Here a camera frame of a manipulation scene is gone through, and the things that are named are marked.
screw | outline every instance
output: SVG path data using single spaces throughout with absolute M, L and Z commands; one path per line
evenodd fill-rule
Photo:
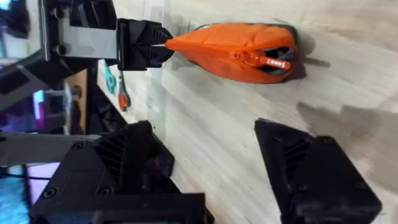
M 50 12 L 51 16 L 55 17 L 56 19 L 62 19 L 64 17 L 63 10 L 60 8 L 54 8 Z
M 57 45 L 54 47 L 53 51 L 59 56 L 65 56 L 67 54 L 67 48 L 63 45 Z
M 112 188 L 110 187 L 102 187 L 99 191 L 98 191 L 99 195 L 110 195 L 112 194 Z
M 308 186 L 305 185 L 305 184 L 300 184 L 298 186 L 298 190 L 301 191 L 301 192 L 306 192 L 306 191 L 308 191 Z
M 325 144 L 334 144 L 335 140 L 333 138 L 328 137 L 328 138 L 323 139 L 323 143 L 325 143 Z
M 365 189 L 366 185 L 364 182 L 357 182 L 357 183 L 355 183 L 354 187 L 356 189 Z
M 44 190 L 44 192 L 43 192 L 43 194 L 42 194 L 42 197 L 43 197 L 43 198 L 46 198 L 46 199 L 52 198 L 52 197 L 54 197 L 57 193 L 58 193 L 58 190 L 57 190 L 55 187 L 52 187 L 52 188 L 49 188 L 49 189 Z
M 83 142 L 78 142 L 78 143 L 75 143 L 72 146 L 72 150 L 76 150 L 77 151 L 77 150 L 83 149 L 84 146 L 85 146 L 85 144 Z

zipper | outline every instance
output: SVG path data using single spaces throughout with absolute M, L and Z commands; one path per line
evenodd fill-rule
M 166 41 L 165 46 L 170 50 L 200 52 L 215 57 L 228 58 L 251 67 L 261 67 L 263 65 L 268 65 L 284 70 L 289 70 L 292 67 L 290 62 L 267 57 L 266 53 L 260 50 L 240 50 L 230 52 L 225 50 L 209 49 L 201 45 L 193 45 L 191 43 L 174 43 L 173 40 Z

orange pouch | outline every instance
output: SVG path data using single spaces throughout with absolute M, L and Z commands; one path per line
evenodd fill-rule
M 292 73 L 291 62 L 267 57 L 262 49 L 297 51 L 287 29 L 265 24 L 213 24 L 170 39 L 165 46 L 215 75 L 249 83 L 277 83 Z M 271 75 L 260 69 L 265 65 L 285 72 Z

teal object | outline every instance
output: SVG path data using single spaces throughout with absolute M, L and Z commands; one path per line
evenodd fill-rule
M 116 79 L 112 75 L 109 67 L 105 64 L 105 79 L 106 79 L 106 87 L 108 87 L 108 91 L 110 93 L 114 93 L 114 88 L 116 86 Z

orange zipper pull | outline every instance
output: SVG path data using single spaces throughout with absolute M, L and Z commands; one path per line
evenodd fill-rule
M 279 60 L 267 57 L 264 52 L 251 51 L 251 52 L 233 52 L 230 57 L 244 62 L 253 67 L 261 67 L 263 65 L 272 66 L 275 68 L 281 68 L 288 70 L 292 67 L 292 64 L 285 60 Z

